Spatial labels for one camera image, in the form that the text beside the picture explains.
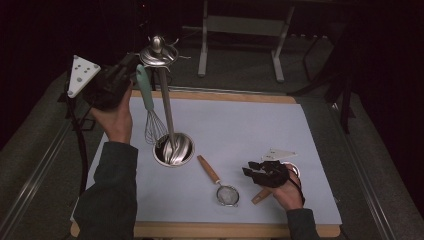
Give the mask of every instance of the small mesh strainer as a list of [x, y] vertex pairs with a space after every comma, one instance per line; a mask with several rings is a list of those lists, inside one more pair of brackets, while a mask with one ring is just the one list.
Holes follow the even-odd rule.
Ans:
[[205, 169], [206, 173], [212, 179], [215, 184], [219, 184], [219, 188], [216, 191], [216, 198], [218, 201], [224, 206], [237, 207], [237, 203], [239, 201], [239, 193], [237, 189], [230, 185], [221, 185], [221, 179], [209, 165], [205, 158], [202, 156], [197, 156], [197, 159], [202, 165], [203, 169]]

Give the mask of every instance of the whisk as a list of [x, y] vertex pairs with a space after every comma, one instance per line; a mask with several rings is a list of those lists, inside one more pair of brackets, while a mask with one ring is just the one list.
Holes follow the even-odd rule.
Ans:
[[148, 144], [160, 147], [160, 144], [166, 140], [166, 137], [163, 136], [167, 135], [168, 131], [154, 111], [152, 90], [150, 88], [149, 78], [143, 65], [139, 64], [137, 66], [136, 72], [138, 87], [140, 88], [141, 95], [143, 97], [144, 107], [147, 110], [147, 121], [146, 128], [144, 130], [144, 137], [146, 138], [146, 142]]

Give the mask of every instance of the robotic glove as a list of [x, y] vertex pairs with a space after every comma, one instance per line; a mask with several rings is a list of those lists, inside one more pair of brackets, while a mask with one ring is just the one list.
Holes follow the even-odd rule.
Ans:
[[[299, 179], [299, 170], [296, 166], [290, 163], [281, 163], [280, 161], [264, 161], [262, 163], [249, 162], [248, 164], [250, 169], [243, 168], [243, 173], [245, 176], [251, 177], [255, 184], [270, 188], [277, 188], [284, 185], [287, 181], [290, 181], [299, 191], [300, 196], [302, 197], [302, 202], [305, 203], [301, 184], [297, 184], [290, 178], [291, 171]], [[292, 165], [293, 170], [287, 168], [287, 164]]]

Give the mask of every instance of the wooden handle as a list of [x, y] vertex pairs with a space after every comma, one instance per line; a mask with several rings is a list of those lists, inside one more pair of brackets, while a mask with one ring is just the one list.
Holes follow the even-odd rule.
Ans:
[[263, 188], [262, 191], [260, 191], [258, 194], [256, 194], [252, 198], [252, 203], [255, 204], [255, 205], [258, 204], [260, 201], [262, 201], [265, 198], [267, 198], [270, 194], [271, 194], [271, 191]]
[[199, 159], [200, 165], [202, 165], [203, 169], [205, 169], [206, 173], [209, 175], [212, 181], [215, 184], [219, 183], [221, 180], [219, 179], [215, 171], [212, 169], [211, 165], [209, 165], [208, 161], [206, 161], [206, 159], [203, 158], [201, 155], [197, 156], [197, 159]]

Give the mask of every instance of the hand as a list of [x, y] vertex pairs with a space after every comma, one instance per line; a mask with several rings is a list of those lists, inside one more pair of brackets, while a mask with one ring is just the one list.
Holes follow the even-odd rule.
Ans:
[[131, 82], [118, 107], [108, 111], [102, 111], [97, 108], [90, 110], [90, 113], [102, 126], [111, 142], [130, 143], [133, 122], [129, 102], [132, 85]]
[[[293, 170], [293, 166], [286, 165], [289, 170]], [[293, 171], [289, 171], [290, 178], [300, 187], [300, 180]], [[287, 181], [282, 186], [277, 188], [264, 187], [272, 192], [278, 203], [286, 210], [293, 210], [303, 208], [302, 196], [297, 187], [291, 182]]]

